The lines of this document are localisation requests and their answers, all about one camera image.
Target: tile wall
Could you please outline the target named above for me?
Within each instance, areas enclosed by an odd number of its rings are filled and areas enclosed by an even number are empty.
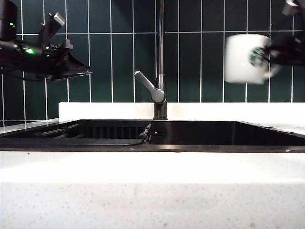
[[[18,39],[36,41],[49,12],[66,25],[53,39],[71,39],[73,53],[94,73],[60,82],[1,77],[0,125],[58,117],[59,102],[149,102],[134,70],[156,75],[156,0],[12,0]],[[281,41],[301,30],[281,11],[284,0],[165,0],[165,73],[169,102],[304,102],[305,70],[285,67],[264,85],[224,82],[225,38],[258,33]],[[34,77],[25,73],[25,77]]]

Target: white countertop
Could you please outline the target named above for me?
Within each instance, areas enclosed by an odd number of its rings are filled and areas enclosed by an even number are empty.
[[[305,154],[0,157],[1,229],[305,228]]]

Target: kitchen sink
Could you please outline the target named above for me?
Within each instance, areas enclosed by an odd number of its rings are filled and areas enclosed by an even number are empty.
[[[139,135],[145,130],[147,138],[143,141]],[[5,150],[175,152],[268,151],[274,146],[287,152],[286,146],[305,149],[305,136],[243,122],[78,120],[4,133],[0,135],[0,146]]]

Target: starbucks logo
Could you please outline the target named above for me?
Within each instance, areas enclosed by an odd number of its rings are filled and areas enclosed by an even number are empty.
[[[264,49],[262,47],[254,48],[249,56],[249,62],[254,67],[262,67],[264,60]]]

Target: mug handle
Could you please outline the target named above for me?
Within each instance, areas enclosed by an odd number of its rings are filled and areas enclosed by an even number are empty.
[[[278,72],[282,69],[282,67],[278,64],[275,64],[274,66],[272,66],[270,68],[270,71],[269,71],[269,68],[266,69],[266,72],[264,73],[264,78],[265,79],[269,79],[273,76],[275,76],[276,74],[278,74]]]

